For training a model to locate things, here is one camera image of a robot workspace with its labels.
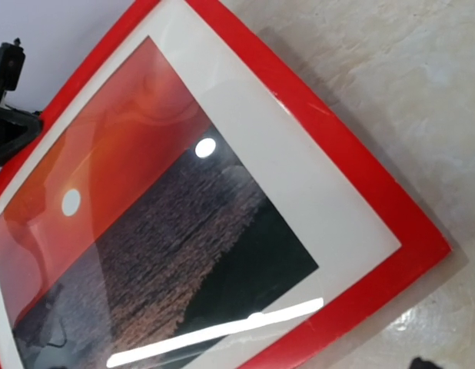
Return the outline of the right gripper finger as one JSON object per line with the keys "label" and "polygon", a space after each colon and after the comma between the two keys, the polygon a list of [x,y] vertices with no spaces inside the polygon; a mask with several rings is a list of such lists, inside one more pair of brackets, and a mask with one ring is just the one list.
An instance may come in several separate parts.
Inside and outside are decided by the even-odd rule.
{"label": "right gripper finger", "polygon": [[410,362],[410,369],[443,369],[432,361],[425,360],[422,357],[415,357]]}

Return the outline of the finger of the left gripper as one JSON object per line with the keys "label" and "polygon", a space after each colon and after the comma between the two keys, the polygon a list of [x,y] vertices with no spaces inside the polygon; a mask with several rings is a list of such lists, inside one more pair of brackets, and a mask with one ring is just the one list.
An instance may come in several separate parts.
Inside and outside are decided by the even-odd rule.
{"label": "finger of the left gripper", "polygon": [[0,107],[0,165],[5,165],[41,133],[43,122],[28,112]]}

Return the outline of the red wooden picture frame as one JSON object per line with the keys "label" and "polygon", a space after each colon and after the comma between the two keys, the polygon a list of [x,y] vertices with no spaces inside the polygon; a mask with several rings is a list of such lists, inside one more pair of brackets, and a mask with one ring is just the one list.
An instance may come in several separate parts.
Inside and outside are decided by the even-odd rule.
{"label": "red wooden picture frame", "polygon": [[115,22],[45,109],[41,139],[0,171],[0,211],[24,181],[42,148],[56,139],[67,113],[80,105],[120,62],[136,38],[151,36],[194,95],[214,112],[217,99],[254,94],[265,141],[246,148],[263,161],[272,150],[293,171],[275,185],[297,195],[285,201],[291,223],[307,236],[325,234],[326,221],[314,217],[313,203],[329,198],[327,181],[306,180],[333,168],[382,220],[399,247],[368,272],[346,282],[325,273],[311,286],[326,301],[279,338],[259,339],[239,362],[242,368],[296,368],[375,314],[440,263],[450,246],[424,211],[369,152],[355,134],[234,14],[217,1],[136,1]]}

